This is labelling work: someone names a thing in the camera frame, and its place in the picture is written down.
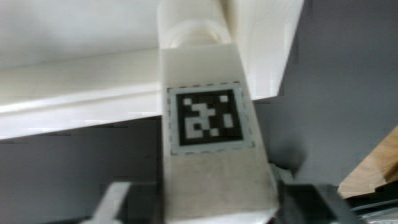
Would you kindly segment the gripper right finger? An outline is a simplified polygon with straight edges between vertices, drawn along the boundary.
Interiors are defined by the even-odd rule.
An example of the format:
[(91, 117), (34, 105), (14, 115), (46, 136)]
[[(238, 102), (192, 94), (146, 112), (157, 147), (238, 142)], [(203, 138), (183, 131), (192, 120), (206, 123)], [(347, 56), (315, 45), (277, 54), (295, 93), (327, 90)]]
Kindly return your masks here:
[(270, 165), (277, 183), (279, 210), (268, 224), (368, 224), (327, 184), (299, 184), (288, 169)]

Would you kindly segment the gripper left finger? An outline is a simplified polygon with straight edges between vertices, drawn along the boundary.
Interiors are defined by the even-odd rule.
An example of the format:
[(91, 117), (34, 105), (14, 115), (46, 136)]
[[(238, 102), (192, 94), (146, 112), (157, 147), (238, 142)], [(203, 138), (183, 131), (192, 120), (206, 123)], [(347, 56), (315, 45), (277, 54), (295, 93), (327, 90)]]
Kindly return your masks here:
[(130, 189), (135, 186), (155, 186), (155, 182), (116, 181), (107, 187), (107, 191), (96, 206), (93, 216), (78, 224), (128, 224), (117, 217)]

